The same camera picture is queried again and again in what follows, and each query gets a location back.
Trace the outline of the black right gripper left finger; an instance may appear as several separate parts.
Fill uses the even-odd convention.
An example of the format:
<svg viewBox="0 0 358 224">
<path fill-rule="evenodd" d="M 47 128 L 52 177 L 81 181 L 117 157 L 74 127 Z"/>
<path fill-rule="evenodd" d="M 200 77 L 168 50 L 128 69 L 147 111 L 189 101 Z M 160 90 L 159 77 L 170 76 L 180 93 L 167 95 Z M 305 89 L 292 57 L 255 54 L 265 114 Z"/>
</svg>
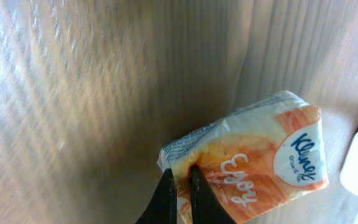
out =
<svg viewBox="0 0 358 224">
<path fill-rule="evenodd" d="M 136 224 L 176 224 L 177 190 L 171 169 L 166 169 L 155 192 Z"/>
</svg>

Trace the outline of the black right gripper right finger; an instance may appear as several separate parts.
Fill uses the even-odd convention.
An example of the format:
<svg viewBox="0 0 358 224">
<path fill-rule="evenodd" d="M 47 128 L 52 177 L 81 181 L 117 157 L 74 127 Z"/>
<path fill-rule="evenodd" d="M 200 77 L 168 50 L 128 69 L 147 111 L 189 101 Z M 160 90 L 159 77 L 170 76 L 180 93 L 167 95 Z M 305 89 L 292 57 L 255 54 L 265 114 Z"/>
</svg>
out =
<svg viewBox="0 0 358 224">
<path fill-rule="evenodd" d="M 191 167 L 191 214 L 193 224 L 236 224 L 198 166 Z"/>
</svg>

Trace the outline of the small orange snack pack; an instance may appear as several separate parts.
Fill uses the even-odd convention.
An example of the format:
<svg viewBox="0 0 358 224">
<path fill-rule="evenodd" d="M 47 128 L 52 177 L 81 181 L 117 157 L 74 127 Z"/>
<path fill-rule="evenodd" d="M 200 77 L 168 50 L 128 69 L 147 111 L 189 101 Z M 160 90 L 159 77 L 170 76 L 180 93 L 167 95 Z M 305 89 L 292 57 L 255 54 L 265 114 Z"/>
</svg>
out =
<svg viewBox="0 0 358 224">
<path fill-rule="evenodd" d="M 191 168 L 198 166 L 237 223 L 328 186 L 321 110 L 289 91 L 164 146 L 158 166 L 173 172 L 178 211 L 192 222 Z"/>
</svg>

